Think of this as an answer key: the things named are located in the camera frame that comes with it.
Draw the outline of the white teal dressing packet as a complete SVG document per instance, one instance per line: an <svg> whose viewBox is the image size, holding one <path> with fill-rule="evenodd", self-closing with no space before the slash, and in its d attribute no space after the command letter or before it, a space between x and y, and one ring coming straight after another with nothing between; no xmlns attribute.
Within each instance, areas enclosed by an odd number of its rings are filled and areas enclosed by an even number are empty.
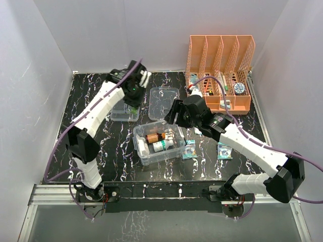
<svg viewBox="0 0 323 242"><path fill-rule="evenodd" d="M194 133L196 135L202 136L202 132L198 128L194 128Z"/></svg>

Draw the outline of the brown orange-capped bottle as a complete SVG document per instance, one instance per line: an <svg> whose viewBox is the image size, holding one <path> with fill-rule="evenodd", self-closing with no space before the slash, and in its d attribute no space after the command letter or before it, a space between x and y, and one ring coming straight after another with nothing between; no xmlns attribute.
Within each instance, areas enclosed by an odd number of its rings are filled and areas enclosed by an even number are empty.
<svg viewBox="0 0 323 242"><path fill-rule="evenodd" d="M156 143L162 141L166 138L165 133L153 133L145 136L146 142L148 144Z"/></svg>

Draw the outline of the clear plastic medicine box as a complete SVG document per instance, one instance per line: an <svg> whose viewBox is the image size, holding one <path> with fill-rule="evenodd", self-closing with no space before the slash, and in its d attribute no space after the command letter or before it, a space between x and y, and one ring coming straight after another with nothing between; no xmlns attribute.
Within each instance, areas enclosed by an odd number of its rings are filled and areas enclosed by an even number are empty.
<svg viewBox="0 0 323 242"><path fill-rule="evenodd" d="M164 120L136 126L133 129L133 143L144 166L179 158L186 145L182 129Z"/></svg>

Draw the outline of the white green-label bottle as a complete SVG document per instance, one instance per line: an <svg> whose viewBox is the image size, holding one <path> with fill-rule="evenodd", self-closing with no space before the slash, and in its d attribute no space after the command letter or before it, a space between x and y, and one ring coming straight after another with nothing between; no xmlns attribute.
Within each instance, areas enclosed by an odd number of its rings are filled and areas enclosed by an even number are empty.
<svg viewBox="0 0 323 242"><path fill-rule="evenodd" d="M156 143L153 143L154 152L164 151L174 145L173 140L162 140Z"/></svg>

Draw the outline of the green sachet packet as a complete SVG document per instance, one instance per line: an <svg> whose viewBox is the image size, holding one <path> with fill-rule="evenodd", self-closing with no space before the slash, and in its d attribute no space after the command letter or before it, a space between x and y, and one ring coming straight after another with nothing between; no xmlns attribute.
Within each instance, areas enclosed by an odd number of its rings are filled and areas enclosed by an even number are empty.
<svg viewBox="0 0 323 242"><path fill-rule="evenodd" d="M139 113L139 108L138 107L131 107L130 113L133 115L137 115Z"/></svg>

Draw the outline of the white gauze pad packet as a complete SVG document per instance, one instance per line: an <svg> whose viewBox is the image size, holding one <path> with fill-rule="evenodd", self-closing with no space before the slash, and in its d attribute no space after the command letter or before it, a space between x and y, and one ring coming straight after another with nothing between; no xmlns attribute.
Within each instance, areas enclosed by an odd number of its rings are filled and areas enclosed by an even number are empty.
<svg viewBox="0 0 323 242"><path fill-rule="evenodd" d="M139 139L137 140L137 146L138 146L138 155L142 157L147 157L150 155L149 146L145 139Z"/></svg>

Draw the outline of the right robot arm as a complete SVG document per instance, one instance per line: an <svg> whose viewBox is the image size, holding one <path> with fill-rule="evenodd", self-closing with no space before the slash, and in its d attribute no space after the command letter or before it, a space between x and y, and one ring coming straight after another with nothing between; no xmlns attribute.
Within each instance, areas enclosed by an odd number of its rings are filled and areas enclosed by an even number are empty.
<svg viewBox="0 0 323 242"><path fill-rule="evenodd" d="M263 170L261 174L232 175L216 191L209 192L220 200L268 194L281 203L289 203L305 179L304 161L298 153L273 151L251 135L243 135L231 116L211 112L199 95L176 99L164 119L183 128L198 128L204 136L233 148Z"/></svg>

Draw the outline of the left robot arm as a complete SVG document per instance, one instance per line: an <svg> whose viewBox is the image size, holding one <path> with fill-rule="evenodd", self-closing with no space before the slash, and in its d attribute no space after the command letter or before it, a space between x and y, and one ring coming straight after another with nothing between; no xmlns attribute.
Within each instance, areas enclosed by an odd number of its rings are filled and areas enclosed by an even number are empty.
<svg viewBox="0 0 323 242"><path fill-rule="evenodd" d="M68 130L64 145L81 171L80 186L76 189L87 199L99 201L104 196L102 178L96 161L100 145L94 139L101 123L121 100L138 108L150 77L151 72L143 65L134 70L112 70L98 93L82 113L73 119L73 127Z"/></svg>

